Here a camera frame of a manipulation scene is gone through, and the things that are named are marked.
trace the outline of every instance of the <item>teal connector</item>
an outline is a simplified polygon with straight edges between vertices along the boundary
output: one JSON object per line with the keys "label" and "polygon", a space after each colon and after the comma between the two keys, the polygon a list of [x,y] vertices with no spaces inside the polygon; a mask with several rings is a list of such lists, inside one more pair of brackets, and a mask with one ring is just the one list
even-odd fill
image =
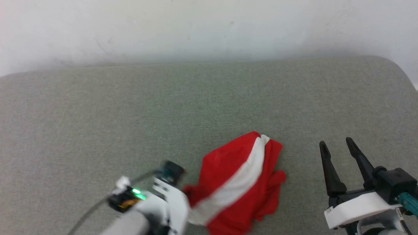
{"label": "teal connector", "polygon": [[411,196],[409,193],[401,193],[398,196],[398,202],[405,209],[410,211],[418,218],[418,200]]}

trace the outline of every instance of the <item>white stripe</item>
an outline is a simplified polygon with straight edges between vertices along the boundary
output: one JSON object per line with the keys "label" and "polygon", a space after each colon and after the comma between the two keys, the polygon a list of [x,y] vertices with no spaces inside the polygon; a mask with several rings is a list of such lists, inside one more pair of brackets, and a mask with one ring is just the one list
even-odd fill
{"label": "white stripe", "polygon": [[224,208],[240,199],[257,182],[263,171],[264,146],[269,140],[270,138],[265,135],[255,139],[250,155],[238,171],[216,191],[193,207],[189,214],[190,223],[208,224]]}

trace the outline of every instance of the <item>red cloth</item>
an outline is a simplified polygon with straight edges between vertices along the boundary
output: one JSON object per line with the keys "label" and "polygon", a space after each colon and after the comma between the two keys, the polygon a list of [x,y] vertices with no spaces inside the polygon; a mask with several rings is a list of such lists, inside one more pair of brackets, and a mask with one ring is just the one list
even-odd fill
{"label": "red cloth", "polygon": [[190,222],[212,235],[240,235],[278,206],[283,171],[274,171],[282,145],[250,132],[203,158],[199,183],[186,186]]}

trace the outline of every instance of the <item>red garment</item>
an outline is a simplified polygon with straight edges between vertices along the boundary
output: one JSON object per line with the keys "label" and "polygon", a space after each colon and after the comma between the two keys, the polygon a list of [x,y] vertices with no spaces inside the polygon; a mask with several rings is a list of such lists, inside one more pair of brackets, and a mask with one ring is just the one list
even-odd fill
{"label": "red garment", "polygon": [[282,145],[250,132],[203,158],[199,183],[186,186],[189,221],[212,235],[240,235],[278,206],[283,171],[274,171]]}

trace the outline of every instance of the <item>gray fabric surface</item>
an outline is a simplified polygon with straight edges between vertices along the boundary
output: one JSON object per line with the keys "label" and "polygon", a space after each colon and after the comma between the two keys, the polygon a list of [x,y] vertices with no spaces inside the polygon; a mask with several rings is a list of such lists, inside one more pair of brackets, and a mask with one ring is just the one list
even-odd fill
{"label": "gray fabric surface", "polygon": [[[324,219],[319,141],[349,190],[362,178],[347,136],[375,166],[418,178],[417,105],[404,72],[370,56],[5,76],[0,234],[64,235],[121,175],[135,177],[164,159],[182,165],[183,183],[194,184],[206,153],[253,130],[284,145],[276,167],[288,178],[278,210],[255,222],[252,234],[344,234]],[[98,234],[116,215],[103,207],[78,234]],[[417,220],[406,222],[418,233]]]}

